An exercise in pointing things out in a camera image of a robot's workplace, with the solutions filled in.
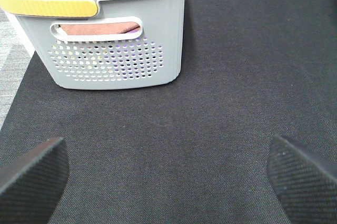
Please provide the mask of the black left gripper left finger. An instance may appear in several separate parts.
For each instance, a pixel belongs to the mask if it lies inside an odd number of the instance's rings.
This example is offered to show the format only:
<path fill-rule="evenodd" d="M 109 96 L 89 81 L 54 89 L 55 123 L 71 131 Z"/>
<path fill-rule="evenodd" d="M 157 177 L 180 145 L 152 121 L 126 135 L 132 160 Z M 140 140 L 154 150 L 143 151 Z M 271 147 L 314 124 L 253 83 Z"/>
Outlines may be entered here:
<path fill-rule="evenodd" d="M 68 177 L 63 138 L 51 138 L 2 167 L 1 223 L 48 223 Z"/>

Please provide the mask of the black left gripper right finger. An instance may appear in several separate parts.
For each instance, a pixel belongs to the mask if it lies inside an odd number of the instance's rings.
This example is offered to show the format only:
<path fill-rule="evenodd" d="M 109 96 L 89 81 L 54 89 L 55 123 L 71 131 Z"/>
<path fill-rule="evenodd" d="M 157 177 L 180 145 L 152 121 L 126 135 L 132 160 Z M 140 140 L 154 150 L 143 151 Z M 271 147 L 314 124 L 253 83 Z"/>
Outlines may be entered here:
<path fill-rule="evenodd" d="M 336 164 L 286 136 L 269 146 L 267 176 L 291 223 L 336 223 Z"/>

